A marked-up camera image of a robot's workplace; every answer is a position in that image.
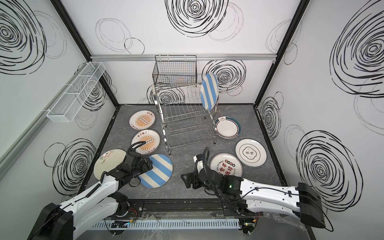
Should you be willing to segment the blue striped plate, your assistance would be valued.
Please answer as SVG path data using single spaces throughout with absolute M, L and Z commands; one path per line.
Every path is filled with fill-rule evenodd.
M 153 163 L 153 169 L 139 175 L 141 184 L 150 189 L 161 187 L 171 178 L 173 163 L 170 158 L 162 154 L 151 155 L 149 159 Z
M 207 73 L 201 86 L 201 101 L 205 110 L 210 111 L 218 101 L 219 85 L 215 74 Z

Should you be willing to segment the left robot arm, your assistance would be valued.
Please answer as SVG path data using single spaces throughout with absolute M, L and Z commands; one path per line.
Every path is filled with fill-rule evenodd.
M 45 206 L 28 238 L 30 240 L 75 240 L 96 223 L 118 212 L 129 210 L 127 197 L 119 189 L 131 180 L 153 169 L 149 158 L 136 152 L 145 141 L 132 144 L 122 162 L 109 172 L 104 171 L 96 184 L 58 205 Z

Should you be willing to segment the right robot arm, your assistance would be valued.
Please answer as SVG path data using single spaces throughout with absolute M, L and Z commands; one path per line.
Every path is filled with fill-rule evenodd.
M 204 188 L 239 215 L 247 213 L 273 213 L 296 217 L 306 226 L 325 229 L 328 217 L 321 196 L 308 184 L 272 186 L 250 181 L 235 175 L 242 166 L 230 154 L 218 154 L 209 159 L 210 149 L 194 156 L 194 170 L 181 178 L 190 189 Z

